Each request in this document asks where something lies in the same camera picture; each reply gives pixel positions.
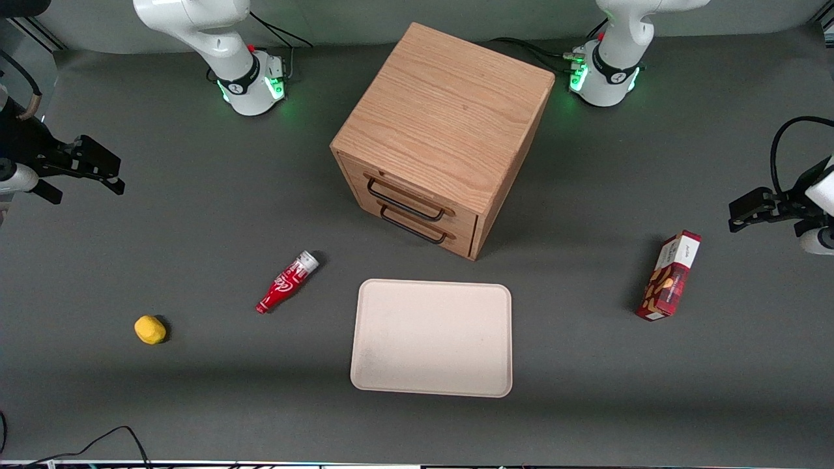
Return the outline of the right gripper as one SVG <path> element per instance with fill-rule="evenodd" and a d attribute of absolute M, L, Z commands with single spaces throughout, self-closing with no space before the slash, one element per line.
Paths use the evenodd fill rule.
<path fill-rule="evenodd" d="M 65 145 L 38 119 L 2 121 L 2 195 L 26 192 L 61 204 L 63 191 L 43 179 L 57 174 L 48 166 L 57 160 L 67 175 L 93 179 L 123 195 L 121 158 L 92 137 L 81 135 Z"/>

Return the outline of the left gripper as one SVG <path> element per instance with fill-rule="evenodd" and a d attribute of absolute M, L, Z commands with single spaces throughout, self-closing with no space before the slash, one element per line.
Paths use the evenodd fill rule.
<path fill-rule="evenodd" d="M 759 187 L 728 205 L 728 229 L 738 233 L 759 223 L 795 220 L 794 232 L 801 249 L 814 255 L 833 255 L 832 156 L 802 173 L 794 186 L 775 193 Z"/>

